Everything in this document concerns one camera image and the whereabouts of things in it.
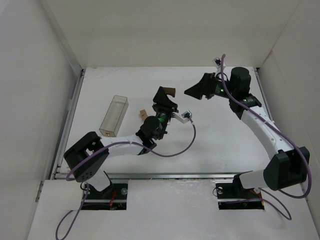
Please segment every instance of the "white wall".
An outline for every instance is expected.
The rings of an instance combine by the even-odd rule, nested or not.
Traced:
[[[259,75],[281,130],[310,153],[309,207],[320,231],[320,0],[302,0]]]
[[[0,233],[22,240],[74,76],[38,0],[0,1]]]
[[[260,67],[300,0],[42,0],[83,68]]]

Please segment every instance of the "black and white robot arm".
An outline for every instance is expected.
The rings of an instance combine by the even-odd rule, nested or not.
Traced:
[[[216,58],[217,69],[221,68],[220,59]],[[265,148],[270,162],[265,169],[237,174],[233,179],[236,192],[254,188],[283,189],[304,182],[307,178],[307,168],[297,151],[281,136],[271,130],[266,122],[278,129],[270,120],[259,100],[249,93],[251,76],[243,67],[235,67],[231,71],[230,80],[225,82],[228,91],[237,101],[262,116],[265,122],[258,119],[252,112],[231,100],[222,84],[218,73],[205,73],[199,83],[187,89],[184,93],[201,100],[203,95],[210,99],[214,95],[229,99],[229,106],[237,117],[244,122],[257,136]],[[299,150],[309,162],[310,154],[307,148]]]
[[[178,105],[167,95],[169,93],[166,89],[159,87],[153,98],[152,108],[155,115],[148,116],[136,134],[123,137],[100,137],[96,132],[91,131],[84,135],[63,155],[71,171],[69,175],[73,174],[74,179],[79,183],[87,182],[90,189],[97,191],[102,197],[109,195],[112,183],[107,174],[100,169],[107,158],[147,154],[157,146],[154,140],[161,140],[167,134],[166,129],[171,118],[176,118],[182,123],[188,122],[191,118],[189,111],[180,115]]]

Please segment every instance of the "rectangular container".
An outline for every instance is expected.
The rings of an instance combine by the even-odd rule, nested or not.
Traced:
[[[116,137],[129,106],[128,98],[115,95],[99,128],[105,137]]]

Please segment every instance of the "white table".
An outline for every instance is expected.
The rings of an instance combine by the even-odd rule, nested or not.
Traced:
[[[130,181],[127,210],[83,210],[66,240],[319,240],[304,199],[275,193],[291,212],[288,221],[268,204],[265,210],[219,210],[213,187],[210,179]],[[302,193],[299,185],[286,191]],[[55,239],[60,219],[78,209],[81,196],[77,182],[45,181],[28,240]],[[73,217],[61,225],[60,238]]]
[[[230,76],[232,67],[225,73]],[[262,103],[263,97],[253,67],[251,93]],[[129,106],[118,136],[136,133],[142,120],[140,110],[153,115],[153,97],[159,86],[176,88],[172,101],[181,113],[190,110],[197,128],[193,146],[173,158],[152,153],[143,156],[120,156],[107,159],[102,169],[108,173],[236,173],[264,168],[268,155],[252,131],[231,111],[225,98],[197,100],[184,91],[200,81],[213,67],[98,67],[87,68],[77,102],[66,150],[87,132],[96,131],[105,117],[114,95],[128,97]],[[172,119],[168,135],[156,141],[156,151],[173,154],[183,150],[193,137],[189,123]],[[63,160],[60,173],[69,170]]]

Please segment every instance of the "clear plastic box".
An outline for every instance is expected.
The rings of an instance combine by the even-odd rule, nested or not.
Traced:
[[[99,128],[105,137],[116,137],[129,106],[128,98],[115,95]]]

